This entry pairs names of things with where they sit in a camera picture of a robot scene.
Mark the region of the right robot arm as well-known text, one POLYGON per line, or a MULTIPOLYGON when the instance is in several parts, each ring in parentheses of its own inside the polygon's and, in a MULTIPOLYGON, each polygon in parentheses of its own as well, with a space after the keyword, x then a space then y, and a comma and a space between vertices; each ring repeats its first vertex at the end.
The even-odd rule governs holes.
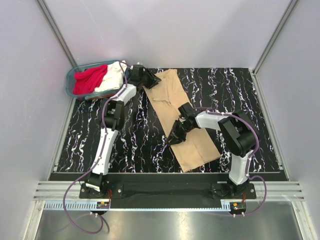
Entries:
POLYGON ((219 113, 210 109, 194 108, 189 102, 178 108, 180 115, 174 121, 166 142, 169 146, 186 141, 194 129, 213 129, 222 133, 231 152, 231 169, 227 182, 213 189, 220 199, 241 198, 250 183, 249 168, 252 156, 259 148, 259 133, 243 110, 219 113))

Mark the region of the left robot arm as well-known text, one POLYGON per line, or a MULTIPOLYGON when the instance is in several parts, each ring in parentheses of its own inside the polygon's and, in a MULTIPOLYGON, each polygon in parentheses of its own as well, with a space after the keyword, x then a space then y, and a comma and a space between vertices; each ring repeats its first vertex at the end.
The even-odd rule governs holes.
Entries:
POLYGON ((125 124, 125 105, 143 87, 151 89, 161 79, 141 64, 133 65, 128 74, 124 74, 124 84, 113 96, 107 98, 101 109, 100 139, 94 162, 85 176, 85 187, 97 198, 108 193, 107 174, 109 160, 119 131, 125 124))

